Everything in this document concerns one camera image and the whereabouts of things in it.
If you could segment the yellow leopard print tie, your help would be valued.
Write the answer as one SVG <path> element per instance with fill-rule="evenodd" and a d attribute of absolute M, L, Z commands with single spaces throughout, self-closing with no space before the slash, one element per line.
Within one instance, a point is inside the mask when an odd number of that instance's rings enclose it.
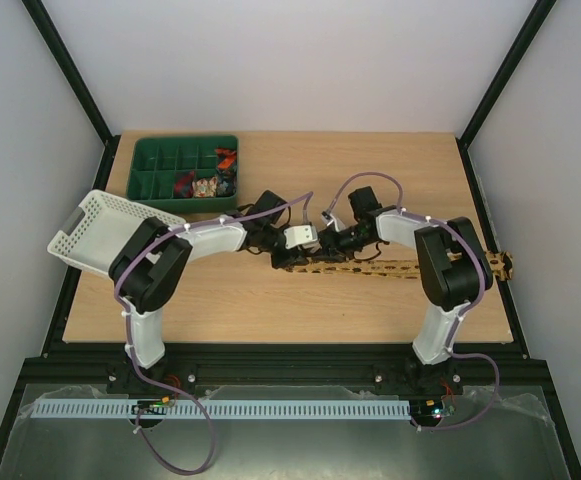
<path fill-rule="evenodd" d="M 513 257 L 509 252 L 487 252 L 493 276 L 501 281 L 513 278 Z M 341 263 L 311 261 L 307 265 L 286 268 L 290 273 L 352 274 L 370 277 L 419 279 L 421 277 L 417 260 L 349 260 Z"/>

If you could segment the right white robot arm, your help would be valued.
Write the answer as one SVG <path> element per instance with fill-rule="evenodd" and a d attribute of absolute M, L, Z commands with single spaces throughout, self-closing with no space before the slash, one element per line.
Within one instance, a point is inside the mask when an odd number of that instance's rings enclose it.
<path fill-rule="evenodd" d="M 441 379 L 439 363 L 453 354 L 467 313 L 493 285 L 493 273 L 472 221 L 464 216 L 439 220 L 382 206 L 372 188 L 348 195 L 356 223 L 342 228 L 333 214 L 335 202 L 322 212 L 322 250 L 350 257 L 373 243 L 395 243 L 416 251 L 423 291 L 429 301 L 423 326 L 412 343 L 417 360 L 406 367 L 415 390 L 430 390 Z"/>

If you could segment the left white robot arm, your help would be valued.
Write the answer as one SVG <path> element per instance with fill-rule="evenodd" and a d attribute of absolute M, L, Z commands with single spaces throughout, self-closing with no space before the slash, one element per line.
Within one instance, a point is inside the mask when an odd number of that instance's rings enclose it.
<path fill-rule="evenodd" d="M 114 297 L 123 308 L 125 351 L 133 364 L 149 369 L 163 358 L 163 308 L 188 263 L 255 248 L 269 253 L 275 266 L 287 266 L 317 240 L 317 232 L 307 215 L 297 226 L 278 228 L 276 223 L 292 205 L 310 199 L 305 194 L 286 202 L 266 191 L 245 213 L 233 210 L 212 220 L 173 226 L 156 216 L 143 220 L 108 268 Z"/>

